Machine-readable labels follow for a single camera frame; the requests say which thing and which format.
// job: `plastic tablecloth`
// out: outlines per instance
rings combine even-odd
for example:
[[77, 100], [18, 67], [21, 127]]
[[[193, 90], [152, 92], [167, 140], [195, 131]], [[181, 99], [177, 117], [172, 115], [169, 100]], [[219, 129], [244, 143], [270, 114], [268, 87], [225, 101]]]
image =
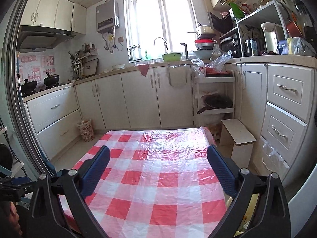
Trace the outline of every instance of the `plastic tablecloth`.
[[[111, 159], [85, 199], [111, 238], [203, 238], [226, 212], [201, 129], [110, 131], [74, 166], [110, 148]], [[65, 197], [62, 206], [76, 230]]]

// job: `range hood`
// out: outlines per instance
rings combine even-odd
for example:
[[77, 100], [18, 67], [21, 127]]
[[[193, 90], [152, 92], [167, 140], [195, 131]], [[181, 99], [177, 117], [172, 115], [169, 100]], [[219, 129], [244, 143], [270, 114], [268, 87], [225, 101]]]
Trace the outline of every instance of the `range hood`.
[[20, 26], [17, 50], [20, 53], [40, 52], [71, 39], [72, 32], [42, 26]]

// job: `water heater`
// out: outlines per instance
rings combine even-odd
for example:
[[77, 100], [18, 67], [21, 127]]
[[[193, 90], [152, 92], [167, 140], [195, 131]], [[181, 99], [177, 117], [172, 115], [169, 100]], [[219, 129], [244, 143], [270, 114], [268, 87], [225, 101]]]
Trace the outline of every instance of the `water heater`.
[[104, 33], [119, 27], [118, 2], [108, 0], [96, 8], [97, 32]]

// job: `black pot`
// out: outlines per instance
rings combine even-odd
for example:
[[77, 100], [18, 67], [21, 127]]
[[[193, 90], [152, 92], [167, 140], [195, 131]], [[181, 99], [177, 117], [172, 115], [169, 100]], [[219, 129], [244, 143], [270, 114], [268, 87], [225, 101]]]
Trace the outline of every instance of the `black pot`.
[[47, 74], [47, 78], [44, 79], [45, 86], [52, 86], [56, 84], [57, 82], [59, 82], [58, 75], [56, 74], [50, 75], [48, 72], [46, 74]]
[[33, 91], [36, 88], [37, 81], [28, 82], [27, 79], [24, 80], [24, 84], [21, 85], [22, 94]]

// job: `faucet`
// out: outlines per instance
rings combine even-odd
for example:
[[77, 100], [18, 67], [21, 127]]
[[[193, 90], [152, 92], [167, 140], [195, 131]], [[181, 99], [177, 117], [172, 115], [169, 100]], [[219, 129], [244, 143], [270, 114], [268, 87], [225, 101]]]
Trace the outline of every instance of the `faucet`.
[[153, 43], [153, 45], [155, 46], [155, 40], [157, 40], [158, 38], [163, 39], [163, 41], [164, 41], [164, 45], [165, 45], [165, 51], [166, 51], [166, 53], [168, 54], [167, 42], [166, 42], [166, 40], [165, 40], [164, 38], [162, 38], [162, 37], [157, 37], [156, 39], [154, 39], [154, 43]]

